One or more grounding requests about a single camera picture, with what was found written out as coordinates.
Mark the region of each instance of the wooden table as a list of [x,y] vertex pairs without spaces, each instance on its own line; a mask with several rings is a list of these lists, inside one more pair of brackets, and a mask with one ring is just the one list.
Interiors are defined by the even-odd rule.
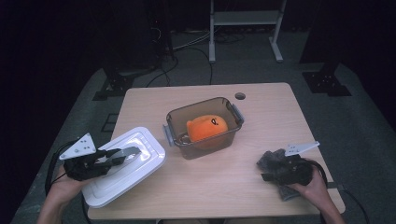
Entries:
[[[242,92],[245,100],[235,99]],[[185,160],[178,147],[169,147],[164,133],[173,109],[225,97],[245,118],[230,147],[194,160]],[[256,162],[267,150],[314,139],[295,96],[286,83],[186,86],[130,89],[126,92],[113,139],[134,127],[150,130],[166,151],[164,165],[102,208],[90,208],[92,219],[156,219],[202,217],[283,217],[318,214],[299,197],[280,199],[277,186],[264,182]],[[319,162],[332,176],[318,148],[302,157]],[[337,189],[329,189],[341,213],[345,205]]]

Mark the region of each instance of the white plastic lid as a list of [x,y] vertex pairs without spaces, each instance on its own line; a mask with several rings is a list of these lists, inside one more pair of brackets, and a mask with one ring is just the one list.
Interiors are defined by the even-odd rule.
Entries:
[[141,151],[139,158],[126,158],[123,164],[111,167],[107,175],[100,176],[85,186],[82,193],[89,206],[105,206],[151,175],[164,163],[165,150],[149,130],[143,127],[134,128],[98,149],[127,147],[138,147]]

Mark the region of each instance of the dark floor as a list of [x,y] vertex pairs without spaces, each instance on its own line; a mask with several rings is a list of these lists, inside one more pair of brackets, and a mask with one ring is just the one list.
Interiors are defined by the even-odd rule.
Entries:
[[[340,64],[335,71],[339,81],[351,96],[329,97],[325,93],[312,93],[303,72],[318,71],[321,63],[299,63],[306,32],[281,33],[278,44],[284,57],[283,63],[275,61],[268,43],[269,33],[236,35],[240,38],[230,45],[217,44],[217,61],[210,64],[206,55],[207,42],[177,51],[176,61],[164,58],[163,69],[169,79],[160,76],[158,69],[134,80],[133,88],[155,86],[188,86],[234,83],[287,82],[296,95],[307,123],[320,142],[320,151],[327,162],[335,182],[344,184],[365,208],[372,223],[393,223],[396,219],[396,135],[387,120],[376,107],[361,85],[359,77]],[[197,35],[175,35],[174,46],[180,46],[197,38]],[[57,134],[50,152],[63,143],[90,133],[99,147],[108,142],[111,132],[102,128],[109,114],[120,111],[123,97],[108,97],[104,101],[93,101],[101,90],[106,75],[102,69],[95,72],[74,106],[64,126]],[[44,161],[25,196],[12,223],[35,223],[43,203],[44,179],[50,156]],[[347,223],[364,223],[358,205],[345,193],[341,193],[346,204],[343,214]],[[68,207],[64,223],[84,223],[80,198]],[[155,220],[92,221],[92,223],[155,223]],[[280,217],[279,223],[319,223],[318,217]]]

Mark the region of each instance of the orange object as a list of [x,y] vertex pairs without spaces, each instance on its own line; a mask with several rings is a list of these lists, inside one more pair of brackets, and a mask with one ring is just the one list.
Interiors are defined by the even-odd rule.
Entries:
[[192,142],[227,131],[227,122],[217,115],[203,115],[187,121],[187,133]]

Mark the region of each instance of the black stand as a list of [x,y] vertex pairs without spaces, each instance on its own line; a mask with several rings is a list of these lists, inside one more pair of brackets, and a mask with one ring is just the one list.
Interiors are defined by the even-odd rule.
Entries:
[[329,96],[350,96],[346,86],[341,85],[334,75],[339,62],[326,62],[318,72],[304,72],[303,76],[313,93],[327,93]]

